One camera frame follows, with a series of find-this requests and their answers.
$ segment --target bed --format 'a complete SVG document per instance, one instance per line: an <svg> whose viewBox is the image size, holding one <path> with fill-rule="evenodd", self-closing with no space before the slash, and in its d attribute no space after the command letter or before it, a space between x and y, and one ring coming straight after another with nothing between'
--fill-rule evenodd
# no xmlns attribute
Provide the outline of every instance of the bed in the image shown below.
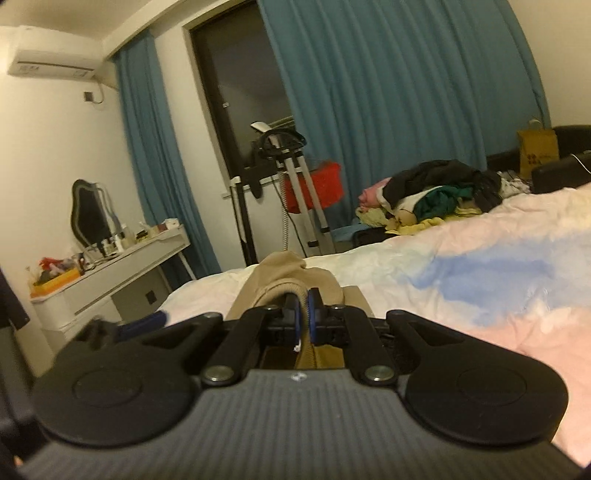
<svg viewBox="0 0 591 480"><path fill-rule="evenodd" d="M359 286L376 317L408 310L553 367L569 389L554 442L591 462L591 184L306 263ZM168 325L225 315L253 269L175 291L161 307Z"/></svg>

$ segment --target white desk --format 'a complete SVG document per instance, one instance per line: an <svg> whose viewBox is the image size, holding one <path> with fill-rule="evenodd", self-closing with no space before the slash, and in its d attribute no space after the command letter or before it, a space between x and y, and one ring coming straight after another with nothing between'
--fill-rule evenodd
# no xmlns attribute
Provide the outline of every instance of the white desk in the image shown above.
<svg viewBox="0 0 591 480"><path fill-rule="evenodd" d="M32 299L51 348L55 352L59 351L95 316L102 316L110 322L128 320L121 317L112 296L174 255L179 255L187 272L195 279L182 254L189 245L183 226L167 230L134 245L59 290Z"/></svg>

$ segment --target red bucket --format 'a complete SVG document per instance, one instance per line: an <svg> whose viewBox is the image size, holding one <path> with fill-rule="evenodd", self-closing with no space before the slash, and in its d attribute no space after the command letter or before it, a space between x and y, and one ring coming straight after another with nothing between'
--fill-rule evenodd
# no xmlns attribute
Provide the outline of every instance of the red bucket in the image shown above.
<svg viewBox="0 0 591 480"><path fill-rule="evenodd" d="M314 188L316 188L320 205L323 209L334 205L345 195L343 184L340 181L340 165L338 163L332 161L322 162L317 169L310 172L310 176L312 177L312 183L314 183ZM304 176L301 173L298 173L298 180L300 181L301 191L304 194L306 208L310 210L314 208L314 204L312 204L312 197L308 191ZM287 210L290 213L300 213L297 201L295 200L296 194L287 176L285 176L285 198L287 200Z"/></svg>

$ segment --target circular pad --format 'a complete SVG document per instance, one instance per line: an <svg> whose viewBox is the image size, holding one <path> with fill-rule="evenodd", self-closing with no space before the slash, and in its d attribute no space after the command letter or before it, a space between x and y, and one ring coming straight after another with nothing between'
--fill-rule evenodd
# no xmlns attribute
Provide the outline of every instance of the circular pad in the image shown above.
<svg viewBox="0 0 591 480"><path fill-rule="evenodd" d="M173 427L190 408L191 378L165 349L120 343L57 362L33 389L39 423L77 445L120 447Z"/></svg>
<svg viewBox="0 0 591 480"><path fill-rule="evenodd" d="M532 358L487 347L480 356L458 347L430 349L408 379L405 399L413 415L473 445L551 438L568 402L562 379Z"/></svg>

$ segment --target yellow paper bag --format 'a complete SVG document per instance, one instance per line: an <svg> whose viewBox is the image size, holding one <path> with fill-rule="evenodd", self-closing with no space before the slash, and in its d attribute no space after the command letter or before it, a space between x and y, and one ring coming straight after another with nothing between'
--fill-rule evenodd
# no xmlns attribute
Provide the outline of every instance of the yellow paper bag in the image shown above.
<svg viewBox="0 0 591 480"><path fill-rule="evenodd" d="M521 143L521 177L531 178L531 171L551 161L560 159L558 153L558 138L552 129L535 128L535 124L542 124L539 120L530 122L529 130L517 132Z"/></svg>

